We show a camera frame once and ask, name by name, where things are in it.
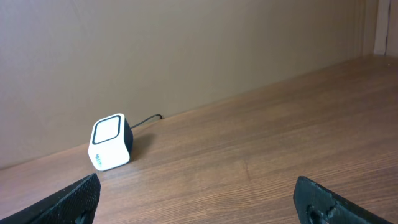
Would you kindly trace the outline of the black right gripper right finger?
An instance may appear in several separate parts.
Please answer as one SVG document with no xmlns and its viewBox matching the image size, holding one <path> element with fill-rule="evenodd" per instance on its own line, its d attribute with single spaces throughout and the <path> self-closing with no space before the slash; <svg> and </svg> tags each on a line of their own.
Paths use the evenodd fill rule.
<svg viewBox="0 0 398 224">
<path fill-rule="evenodd" d="M 293 200 L 301 224 L 391 224 L 304 176 L 297 179 Z"/>
</svg>

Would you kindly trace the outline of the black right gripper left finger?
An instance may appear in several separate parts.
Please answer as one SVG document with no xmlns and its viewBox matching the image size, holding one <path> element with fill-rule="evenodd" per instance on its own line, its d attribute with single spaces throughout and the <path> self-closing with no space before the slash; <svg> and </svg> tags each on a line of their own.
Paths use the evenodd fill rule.
<svg viewBox="0 0 398 224">
<path fill-rule="evenodd" d="M 92 224 L 101 184 L 92 173 L 1 220 L 2 224 Z"/>
</svg>

